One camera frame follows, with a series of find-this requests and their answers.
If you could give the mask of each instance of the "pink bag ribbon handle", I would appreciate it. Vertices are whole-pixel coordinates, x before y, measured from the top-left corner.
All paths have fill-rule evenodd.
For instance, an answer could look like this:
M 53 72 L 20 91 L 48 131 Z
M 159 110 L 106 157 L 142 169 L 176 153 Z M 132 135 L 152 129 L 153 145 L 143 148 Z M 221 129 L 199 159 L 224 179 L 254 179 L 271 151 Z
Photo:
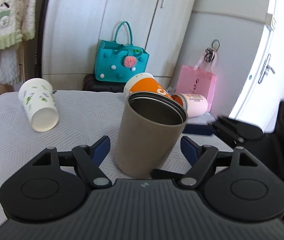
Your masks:
M 206 52 L 203 53 L 203 55 L 201 56 L 199 61 L 194 66 L 194 69 L 201 68 L 205 71 L 213 72 L 214 69 L 215 69 L 215 64 L 216 64 L 216 60 L 217 60 L 217 52 L 213 49 L 213 57 L 211 59 L 211 62 L 206 62 L 204 60 L 204 57 L 205 57 L 206 54 L 207 54 Z

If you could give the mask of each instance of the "wardrobe handle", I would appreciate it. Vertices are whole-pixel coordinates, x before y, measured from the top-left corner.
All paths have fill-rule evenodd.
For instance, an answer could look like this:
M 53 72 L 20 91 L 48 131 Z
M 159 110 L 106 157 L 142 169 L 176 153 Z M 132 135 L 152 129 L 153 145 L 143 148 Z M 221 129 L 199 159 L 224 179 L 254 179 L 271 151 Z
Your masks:
M 258 83 L 261 84 L 264 80 L 264 77 L 268 75 L 269 70 L 272 71 L 273 74 L 275 74 L 274 69 L 269 65 L 269 61 L 271 60 L 271 54 L 268 54 L 266 60 L 264 61 L 264 65 L 260 74 L 260 78 L 258 80 Z
M 161 9 L 163 8 L 164 3 L 165 3 L 165 0 L 162 0 L 161 6 L 160 6 Z

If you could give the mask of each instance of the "bed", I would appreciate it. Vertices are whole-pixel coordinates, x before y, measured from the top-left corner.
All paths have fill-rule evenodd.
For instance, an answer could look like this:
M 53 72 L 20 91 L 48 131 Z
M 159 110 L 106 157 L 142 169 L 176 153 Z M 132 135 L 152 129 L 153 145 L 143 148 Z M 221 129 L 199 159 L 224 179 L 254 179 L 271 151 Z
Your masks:
M 32 130 L 27 116 L 18 101 L 18 93 L 0 96 L 0 186 L 35 155 L 49 146 L 58 151 L 70 151 L 73 147 L 92 145 L 103 135 L 111 140 L 111 150 L 101 164 L 101 170 L 114 182 L 117 178 L 128 178 L 113 161 L 113 150 L 117 140 L 125 97 L 123 93 L 64 91 L 58 90 L 54 97 L 60 116 L 52 130 L 38 133 Z M 188 123 L 206 124 L 213 121 L 206 113 L 190 118 Z M 222 151 L 232 151 L 216 136 L 189 135 L 199 145 L 210 144 Z M 176 143 L 163 169 L 186 173 L 190 168 Z M 74 172 L 73 168 L 62 167 Z M 6 221 L 0 205 L 0 225 Z

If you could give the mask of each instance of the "white door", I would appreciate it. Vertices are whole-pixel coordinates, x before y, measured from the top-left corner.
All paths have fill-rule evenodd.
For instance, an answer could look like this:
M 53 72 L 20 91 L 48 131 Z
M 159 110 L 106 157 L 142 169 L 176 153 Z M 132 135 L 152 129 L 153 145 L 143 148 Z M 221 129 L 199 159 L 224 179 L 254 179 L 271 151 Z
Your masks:
M 194 0 L 159 0 L 146 45 L 147 72 L 172 77 L 193 4 Z
M 268 75 L 260 79 L 237 116 L 239 120 L 256 124 L 262 129 L 278 107 L 284 92 L 284 0 L 277 0 L 276 11 L 277 25 L 269 49 L 269 62 L 266 62 L 275 73 L 269 69 Z
M 49 0 L 43 39 L 43 74 L 93 72 L 106 2 Z
M 115 31 L 122 21 L 129 22 L 133 45 L 145 48 L 146 40 L 158 0 L 108 0 L 101 27 L 101 40 L 114 40 Z M 117 42 L 129 43 L 126 27 L 119 30 Z

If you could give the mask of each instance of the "teal felt bag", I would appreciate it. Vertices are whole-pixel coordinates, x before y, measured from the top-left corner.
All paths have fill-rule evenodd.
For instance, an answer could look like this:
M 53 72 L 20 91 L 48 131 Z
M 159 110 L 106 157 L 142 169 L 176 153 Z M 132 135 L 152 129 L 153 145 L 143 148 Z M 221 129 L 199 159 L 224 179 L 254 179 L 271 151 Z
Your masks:
M 127 24 L 130 45 L 118 44 L 119 29 Z M 100 81 L 127 82 L 131 77 L 145 71 L 149 54 L 141 47 L 133 46 L 132 30 L 128 22 L 122 22 L 115 33 L 114 41 L 101 40 L 95 59 L 95 78 Z

